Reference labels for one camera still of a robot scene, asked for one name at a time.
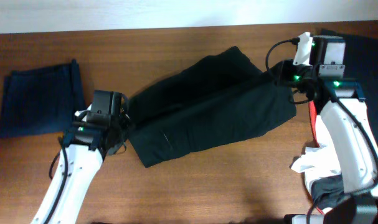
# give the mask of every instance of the black cloth pile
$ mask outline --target black cloth pile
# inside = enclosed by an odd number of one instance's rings
[[[13,71],[3,88],[0,138],[64,131],[72,124],[74,112],[86,109],[76,60]]]
[[[277,87],[237,47],[208,56],[134,96],[129,140],[145,167],[190,152],[259,137],[296,114],[290,88]]]

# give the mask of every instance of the green led light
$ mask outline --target green led light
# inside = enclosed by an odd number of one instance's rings
[[[339,81],[333,81],[333,84],[335,87],[339,87],[341,83]]]

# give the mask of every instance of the black fabric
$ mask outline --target black fabric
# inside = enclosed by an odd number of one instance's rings
[[[311,187],[312,199],[320,209],[335,208],[344,200],[344,182],[342,175],[335,175],[316,180]]]
[[[345,77],[356,78],[366,97],[367,116],[378,145],[378,40],[322,30],[321,35],[345,39]]]
[[[0,138],[67,129],[86,109],[78,64],[13,71],[4,81]]]
[[[129,140],[145,167],[265,134],[296,114],[237,47],[208,56],[130,99]]]

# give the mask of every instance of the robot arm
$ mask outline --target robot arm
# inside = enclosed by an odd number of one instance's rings
[[[49,223],[75,223],[79,210],[94,178],[103,163],[102,155],[98,149],[89,150],[88,146],[71,144],[65,149],[68,158],[67,181],[61,197]],[[64,174],[64,156],[60,152],[59,164],[50,187],[36,213],[32,224],[45,223],[57,196]]]
[[[372,223],[377,215],[378,147],[371,132],[360,84],[344,78],[345,41],[342,37],[310,36],[298,44],[294,61],[286,63],[282,85],[295,87],[313,100],[321,115],[341,166],[348,200],[320,216],[297,215],[292,223]]]
[[[106,155],[126,141],[130,119],[120,111],[122,98],[121,93],[96,90],[90,111],[64,133],[59,164],[32,224],[75,223]]]

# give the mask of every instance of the white cloth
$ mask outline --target white cloth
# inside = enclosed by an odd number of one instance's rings
[[[341,174],[333,140],[320,116],[316,117],[315,130],[320,147],[306,147],[305,154],[291,165],[293,171],[305,173],[305,186],[309,194],[314,181]]]

